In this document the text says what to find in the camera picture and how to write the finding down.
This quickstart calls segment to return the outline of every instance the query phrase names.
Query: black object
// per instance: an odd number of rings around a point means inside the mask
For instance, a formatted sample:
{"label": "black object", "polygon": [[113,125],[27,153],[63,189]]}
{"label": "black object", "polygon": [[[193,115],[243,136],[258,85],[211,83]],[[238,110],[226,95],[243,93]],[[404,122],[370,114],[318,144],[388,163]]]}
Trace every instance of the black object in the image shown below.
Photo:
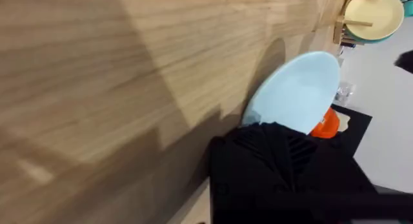
{"label": "black object", "polygon": [[348,128],[343,133],[340,133],[329,140],[330,144],[341,147],[345,153],[354,156],[370,122],[372,121],[372,116],[338,105],[332,105],[331,108],[337,112],[350,116],[350,121],[348,122]]}
{"label": "black object", "polygon": [[411,196],[378,195],[343,147],[277,123],[215,137],[210,150],[214,224],[413,216]]}
{"label": "black object", "polygon": [[413,50],[400,55],[394,65],[413,73]]}

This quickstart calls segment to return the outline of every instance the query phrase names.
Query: light blue plate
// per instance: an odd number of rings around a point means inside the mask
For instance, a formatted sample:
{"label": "light blue plate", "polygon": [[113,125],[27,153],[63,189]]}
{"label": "light blue plate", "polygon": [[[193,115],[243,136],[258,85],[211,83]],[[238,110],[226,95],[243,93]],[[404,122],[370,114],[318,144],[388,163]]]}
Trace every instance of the light blue plate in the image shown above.
{"label": "light blue plate", "polygon": [[333,102],[339,64],[326,52],[303,54],[272,73],[258,88],[243,125],[277,122],[309,134]]}

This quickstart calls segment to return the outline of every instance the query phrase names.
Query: white surface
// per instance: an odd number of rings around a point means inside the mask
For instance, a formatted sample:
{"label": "white surface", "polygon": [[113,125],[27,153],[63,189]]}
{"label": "white surface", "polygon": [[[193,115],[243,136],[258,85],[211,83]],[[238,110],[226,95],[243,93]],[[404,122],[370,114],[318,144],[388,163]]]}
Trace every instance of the white surface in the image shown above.
{"label": "white surface", "polygon": [[413,18],[388,40],[346,52],[342,80],[355,84],[348,108],[373,116],[355,159],[379,186],[413,192],[413,74],[394,66],[413,50]]}

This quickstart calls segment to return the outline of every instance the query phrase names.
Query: plate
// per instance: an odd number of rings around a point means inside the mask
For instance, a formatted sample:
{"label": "plate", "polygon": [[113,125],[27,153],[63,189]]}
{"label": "plate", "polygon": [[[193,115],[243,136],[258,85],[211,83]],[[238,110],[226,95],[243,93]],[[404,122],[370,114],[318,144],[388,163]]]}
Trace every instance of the plate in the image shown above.
{"label": "plate", "polygon": [[242,124],[279,123],[309,134],[333,102],[339,64],[326,52],[303,54],[283,65],[258,88]]}
{"label": "plate", "polygon": [[364,21],[373,26],[347,25],[357,37],[379,40],[392,35],[402,24],[404,8],[400,0],[351,0],[345,19]]}

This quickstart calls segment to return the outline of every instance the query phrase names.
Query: wooden surface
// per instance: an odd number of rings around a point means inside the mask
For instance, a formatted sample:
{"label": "wooden surface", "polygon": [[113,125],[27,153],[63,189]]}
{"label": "wooden surface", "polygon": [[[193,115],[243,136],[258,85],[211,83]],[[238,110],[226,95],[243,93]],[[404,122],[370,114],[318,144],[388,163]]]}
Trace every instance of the wooden surface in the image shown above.
{"label": "wooden surface", "polygon": [[343,0],[0,0],[0,223],[162,223]]}

